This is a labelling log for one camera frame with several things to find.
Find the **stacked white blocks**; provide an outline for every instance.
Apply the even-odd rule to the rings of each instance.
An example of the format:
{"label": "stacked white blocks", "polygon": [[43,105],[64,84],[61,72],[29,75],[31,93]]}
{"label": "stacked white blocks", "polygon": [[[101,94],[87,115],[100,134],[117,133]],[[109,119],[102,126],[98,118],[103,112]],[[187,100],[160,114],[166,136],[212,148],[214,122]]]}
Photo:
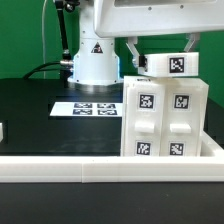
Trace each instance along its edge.
{"label": "stacked white blocks", "polygon": [[200,79],[124,78],[122,156],[199,156],[208,85]]}

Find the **black surface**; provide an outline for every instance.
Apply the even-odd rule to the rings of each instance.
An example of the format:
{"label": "black surface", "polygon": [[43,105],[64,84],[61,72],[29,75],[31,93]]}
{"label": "black surface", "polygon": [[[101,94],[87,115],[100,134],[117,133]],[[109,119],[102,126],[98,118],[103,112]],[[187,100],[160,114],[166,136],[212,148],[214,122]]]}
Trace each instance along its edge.
{"label": "black surface", "polygon": [[1,184],[0,223],[222,224],[224,184]]}
{"label": "black surface", "polygon": [[122,102],[122,93],[89,94],[59,80],[0,81],[0,155],[119,155],[121,118],[49,117],[56,101]]}
{"label": "black surface", "polygon": [[[1,155],[79,155],[81,149],[84,154],[118,153],[120,119],[49,119],[48,107],[64,97],[120,102],[120,93],[74,93],[57,80],[1,80],[0,91],[0,120],[8,126]],[[223,112],[208,102],[205,129],[219,144],[224,136]],[[0,184],[0,224],[222,224],[223,220],[224,183]]]}

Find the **white tray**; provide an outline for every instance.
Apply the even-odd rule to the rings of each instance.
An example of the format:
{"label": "white tray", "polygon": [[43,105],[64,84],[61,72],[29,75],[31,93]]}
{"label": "white tray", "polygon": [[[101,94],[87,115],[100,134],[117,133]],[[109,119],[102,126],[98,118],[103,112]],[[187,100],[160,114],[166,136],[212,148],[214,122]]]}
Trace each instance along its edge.
{"label": "white tray", "polygon": [[204,133],[201,157],[0,157],[2,183],[155,181],[224,181],[224,150]]}

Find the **black cable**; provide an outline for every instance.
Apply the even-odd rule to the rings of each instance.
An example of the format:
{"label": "black cable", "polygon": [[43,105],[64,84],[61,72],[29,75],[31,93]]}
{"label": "black cable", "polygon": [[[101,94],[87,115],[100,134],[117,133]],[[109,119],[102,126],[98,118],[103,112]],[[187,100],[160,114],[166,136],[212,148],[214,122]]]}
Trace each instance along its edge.
{"label": "black cable", "polygon": [[49,63],[43,64],[43,65],[40,65],[40,66],[36,67],[35,69],[33,69],[32,71],[30,71],[30,72],[28,72],[27,74],[25,74],[25,75],[23,76],[23,79],[29,79],[29,77],[30,77],[33,73],[35,73],[35,72],[41,70],[42,68],[45,68],[45,67],[48,67],[48,66],[51,66],[51,65],[58,65],[58,64],[60,65],[60,61],[54,61],[54,62],[49,62]]}
{"label": "black cable", "polygon": [[35,72],[51,72],[51,71],[70,71],[70,69],[66,68],[49,68],[49,69],[40,69]]}

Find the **white block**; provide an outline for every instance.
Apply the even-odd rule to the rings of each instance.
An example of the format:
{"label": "white block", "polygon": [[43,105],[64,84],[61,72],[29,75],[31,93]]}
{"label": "white block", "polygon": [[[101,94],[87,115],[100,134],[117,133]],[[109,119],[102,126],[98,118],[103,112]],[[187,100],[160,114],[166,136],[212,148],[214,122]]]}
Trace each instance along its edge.
{"label": "white block", "polygon": [[140,67],[138,73],[152,77],[198,76],[199,54],[169,53],[145,55],[145,68]]}
{"label": "white block", "polygon": [[147,121],[139,121],[135,123],[136,132],[154,133],[155,124]]}
{"label": "white block", "polygon": [[167,79],[166,86],[160,156],[199,156],[208,85],[175,78]]}
{"label": "white block", "polygon": [[3,140],[3,125],[0,123],[0,142]]}
{"label": "white block", "polygon": [[191,127],[189,124],[170,124],[170,131],[172,133],[191,133]]}
{"label": "white block", "polygon": [[159,156],[164,85],[146,77],[125,77],[122,156]]}

